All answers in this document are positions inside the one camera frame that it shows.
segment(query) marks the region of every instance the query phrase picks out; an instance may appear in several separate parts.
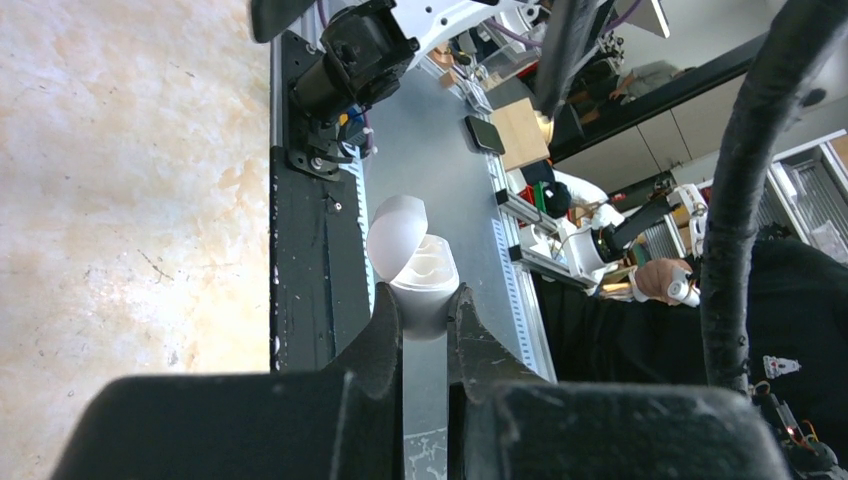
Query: black phone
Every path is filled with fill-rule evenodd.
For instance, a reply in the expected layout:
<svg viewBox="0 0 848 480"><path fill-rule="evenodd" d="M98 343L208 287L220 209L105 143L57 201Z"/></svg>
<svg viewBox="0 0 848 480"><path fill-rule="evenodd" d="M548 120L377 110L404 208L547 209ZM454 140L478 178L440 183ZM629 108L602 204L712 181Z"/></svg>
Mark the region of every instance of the black phone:
<svg viewBox="0 0 848 480"><path fill-rule="evenodd" d="M474 145L480 150L487 150L500 155L506 153L503 141L501 141L501 135L498 133L498 129L491 123L468 115L465 117L465 126L468 127L468 132L471 133L471 140L474 142Z"/></svg>

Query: concrete floor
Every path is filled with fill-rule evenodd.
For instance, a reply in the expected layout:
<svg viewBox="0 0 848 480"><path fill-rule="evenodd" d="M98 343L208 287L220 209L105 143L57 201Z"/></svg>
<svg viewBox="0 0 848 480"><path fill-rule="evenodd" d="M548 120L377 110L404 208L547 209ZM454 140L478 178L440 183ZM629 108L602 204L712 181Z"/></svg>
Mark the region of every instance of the concrete floor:
<svg viewBox="0 0 848 480"><path fill-rule="evenodd" d="M267 368L268 48L243 0L0 7L0 478L123 375Z"/></svg>

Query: black clothing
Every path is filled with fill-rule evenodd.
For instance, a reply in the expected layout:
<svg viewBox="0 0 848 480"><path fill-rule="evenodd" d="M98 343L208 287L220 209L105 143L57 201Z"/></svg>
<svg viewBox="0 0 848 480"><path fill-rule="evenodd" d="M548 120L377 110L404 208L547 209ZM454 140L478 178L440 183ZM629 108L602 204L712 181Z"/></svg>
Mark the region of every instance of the black clothing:
<svg viewBox="0 0 848 480"><path fill-rule="evenodd" d="M605 80L601 80L598 83L593 83L586 87L586 93L588 93L589 98L595 102L595 105L598 108L598 113L601 115L609 114L621 106L621 102L627 98L627 94L619 95L619 97L615 99L609 98L610 93L614 92L615 89L618 88L618 79L618 75L613 75Z"/></svg>
<svg viewBox="0 0 848 480"><path fill-rule="evenodd" d="M697 309L586 297L536 281L560 380L706 384ZM764 356L797 360L768 380L795 418L848 463L848 268L793 240L754 247L748 293L749 380Z"/></svg>

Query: person's hand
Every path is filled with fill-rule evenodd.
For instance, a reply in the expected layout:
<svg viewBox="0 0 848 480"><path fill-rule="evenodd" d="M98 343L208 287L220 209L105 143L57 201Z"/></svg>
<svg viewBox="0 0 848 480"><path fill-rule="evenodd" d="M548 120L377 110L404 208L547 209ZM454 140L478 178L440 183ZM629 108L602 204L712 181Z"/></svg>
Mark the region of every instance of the person's hand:
<svg viewBox="0 0 848 480"><path fill-rule="evenodd" d="M677 305L680 302L668 297L668 287L673 280L675 268L682 268L687 272L692 271L692 268L684 260L669 258L651 260L636 270L636 286L642 293L654 300L669 305Z"/></svg>

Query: cable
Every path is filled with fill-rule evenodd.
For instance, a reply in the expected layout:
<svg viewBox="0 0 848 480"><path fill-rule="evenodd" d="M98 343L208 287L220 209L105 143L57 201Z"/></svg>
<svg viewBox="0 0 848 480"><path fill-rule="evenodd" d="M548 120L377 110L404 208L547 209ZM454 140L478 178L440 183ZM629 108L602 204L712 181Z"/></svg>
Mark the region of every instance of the cable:
<svg viewBox="0 0 848 480"><path fill-rule="evenodd" d="M460 69L456 65L451 65L451 69L456 72L456 74L459 75L463 80L468 80L468 76L465 74L465 72L463 72L462 69Z"/></svg>
<svg viewBox="0 0 848 480"><path fill-rule="evenodd" d="M627 19L630 18L631 15L633 15L633 12L635 12L636 9L639 8L640 3L642 3L642 0L636 0L635 2L633 2L633 5L630 5L630 8L628 8L623 15L611 21L607 26L604 27L603 30L601 30L601 35L605 35L613 31L613 29L618 28L622 23L626 22Z"/></svg>
<svg viewBox="0 0 848 480"><path fill-rule="evenodd" d="M846 27L848 2L789 0L739 91L719 151L701 275L701 334L710 385L748 391L748 274L766 171L775 141Z"/></svg>
<svg viewBox="0 0 848 480"><path fill-rule="evenodd" d="M318 4L318 18L321 19L321 26L326 29L330 22L327 21L327 12L324 10L324 0L318 0L315 3Z"/></svg>
<svg viewBox="0 0 848 480"><path fill-rule="evenodd" d="M556 118L562 108L560 101L571 88L574 66L583 56L596 4L597 0L553 4L536 74L537 107L548 118Z"/></svg>
<svg viewBox="0 0 848 480"><path fill-rule="evenodd" d="M766 391L760 394L759 388L763 386L766 387ZM769 393L771 393L771 384L767 380L761 380L757 382L756 384L754 384L754 393L757 395L768 395Z"/></svg>
<svg viewBox="0 0 848 480"><path fill-rule="evenodd" d="M607 204L609 204L609 199L606 199L603 202L595 202L595 206L592 208L592 210L587 211L586 214L584 215L584 217L587 217L589 215L595 216L595 213L598 211L598 209L603 207L604 205L607 205ZM559 248L557 249L557 251L556 252L551 251L551 258L552 259L556 260L556 257L558 257L562 253L562 249L565 248L565 242L567 242L568 239L577 235L578 233L581 233L579 230L580 229L578 228L578 231L566 235L565 239L562 242L560 242Z"/></svg>
<svg viewBox="0 0 848 480"><path fill-rule="evenodd" d="M813 453L816 453L815 449L813 449L813 447L811 447L810 444L807 443L807 439L804 437L803 432L798 432L797 430L792 429L788 433L789 433L789 439L792 440L792 443L794 443L795 445L798 445L799 447L801 447L805 450L809 450ZM797 438L795 438L796 434L799 434L799 433L801 434L801 440L798 440Z"/></svg>
<svg viewBox="0 0 848 480"><path fill-rule="evenodd" d="M495 30L501 32L505 36L515 40L516 42L523 44L524 46L532 47L532 48L541 48L542 47L542 42L537 42L535 40L531 40L527 37L519 35L519 34L513 32L512 30L506 28L505 26L501 25L500 23L496 22L495 19L493 19L493 18L487 19L483 23L485 23L486 25L488 25L488 26L494 28Z"/></svg>
<svg viewBox="0 0 848 480"><path fill-rule="evenodd" d="M816 433L816 427L813 426L813 422L811 422L809 420L803 420L803 421L801 421L801 423L806 424L808 427L810 427L810 431L813 433L813 440L818 442L819 441L819 434Z"/></svg>

